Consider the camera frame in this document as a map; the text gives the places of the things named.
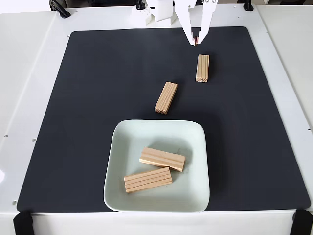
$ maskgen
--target white table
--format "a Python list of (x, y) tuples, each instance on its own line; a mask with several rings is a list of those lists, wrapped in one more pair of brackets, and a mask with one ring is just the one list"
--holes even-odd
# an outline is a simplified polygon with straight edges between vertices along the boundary
[[(0, 56), (0, 107), (6, 113), (0, 119), (0, 135), (8, 135), (0, 138), (0, 170), (5, 173), (4, 181), (0, 183), (2, 234), (14, 234), (12, 218), (17, 211), (12, 202), (17, 200), (22, 186), (34, 146), (32, 139), (39, 132), (67, 45), (67, 35), (76, 30), (138, 27), (126, 20), (130, 14), (129, 7), (71, 9), (70, 12), (72, 16), (68, 19), (61, 19), (55, 12), (0, 15), (0, 31), (4, 32), (0, 48), (5, 55)], [(199, 26), (200, 12), (200, 8), (193, 10), (192, 26)], [(212, 26), (221, 24), (249, 29), (312, 198), (313, 174), (310, 166), (313, 165), (313, 152), (308, 145), (312, 145), (313, 136), (288, 78), (312, 124), (313, 93), (309, 88), (313, 84), (313, 71), (308, 65), (313, 62), (313, 7), (260, 6), (247, 13), (241, 5), (218, 5)], [(173, 27), (179, 26), (178, 21), (174, 22)], [(151, 23), (148, 27), (162, 26)], [(165, 231), (171, 234), (287, 235), (293, 212), (202, 212), (175, 216), (154, 213), (39, 214), (34, 216), (34, 228), (37, 235), (146, 234), (147, 231), (151, 234)]]

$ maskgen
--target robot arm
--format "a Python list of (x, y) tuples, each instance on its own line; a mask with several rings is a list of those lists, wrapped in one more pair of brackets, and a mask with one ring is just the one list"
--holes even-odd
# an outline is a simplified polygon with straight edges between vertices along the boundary
[(215, 11), (218, 0), (204, 0), (203, 1), (203, 14), (201, 21), (201, 30), (198, 38), (193, 38), (191, 31), (191, 21), (189, 9), (194, 8), (196, 0), (176, 0), (175, 12), (180, 21), (180, 24), (187, 36), (191, 45), (200, 44), (209, 32), (213, 12)]
[[(174, 0), (146, 0), (150, 13), (156, 21), (164, 20), (173, 15)], [(193, 38), (189, 9), (194, 8), (197, 0), (175, 0), (175, 12), (191, 45), (200, 44), (209, 32), (213, 12), (218, 0), (203, 0), (203, 15), (199, 38)]]

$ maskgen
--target black mat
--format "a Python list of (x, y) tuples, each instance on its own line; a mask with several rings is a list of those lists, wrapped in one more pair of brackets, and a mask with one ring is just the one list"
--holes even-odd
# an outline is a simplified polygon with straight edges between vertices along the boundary
[[(209, 82), (195, 82), (198, 54)], [(178, 83), (168, 115), (154, 106)], [(71, 34), (18, 201), (34, 212), (111, 212), (103, 201), (112, 134), (126, 119), (182, 119), (205, 131), (207, 211), (310, 206), (286, 131), (244, 27)]]

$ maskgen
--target wood grain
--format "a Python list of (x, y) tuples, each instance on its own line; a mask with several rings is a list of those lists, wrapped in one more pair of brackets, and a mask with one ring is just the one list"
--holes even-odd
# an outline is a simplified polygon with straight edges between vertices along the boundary
[(165, 167), (158, 170), (125, 176), (124, 182), (126, 192), (135, 192), (143, 189), (168, 185), (173, 181), (170, 168)]
[(139, 161), (150, 165), (168, 166), (171, 169), (182, 172), (185, 156), (144, 147)]
[(207, 82), (209, 77), (209, 55), (199, 55), (196, 82)]
[(157, 113), (167, 114), (171, 106), (176, 90), (177, 90), (176, 83), (171, 83), (171, 82), (165, 83), (162, 93), (155, 106), (155, 111)]

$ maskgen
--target wooden rectangular block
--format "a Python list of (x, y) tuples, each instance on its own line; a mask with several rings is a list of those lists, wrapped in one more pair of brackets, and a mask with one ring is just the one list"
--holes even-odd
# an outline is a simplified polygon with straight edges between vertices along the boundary
[(209, 55), (199, 55), (196, 82), (207, 82), (209, 77)]
[(171, 169), (182, 172), (185, 156), (144, 147), (139, 161), (151, 165), (168, 166)]
[(161, 168), (135, 175), (125, 176), (126, 192), (136, 192), (143, 189), (169, 185), (172, 181), (170, 168)]
[(170, 108), (176, 90), (177, 90), (176, 83), (171, 82), (165, 83), (162, 93), (155, 106), (155, 111), (157, 113), (167, 114), (167, 111)]

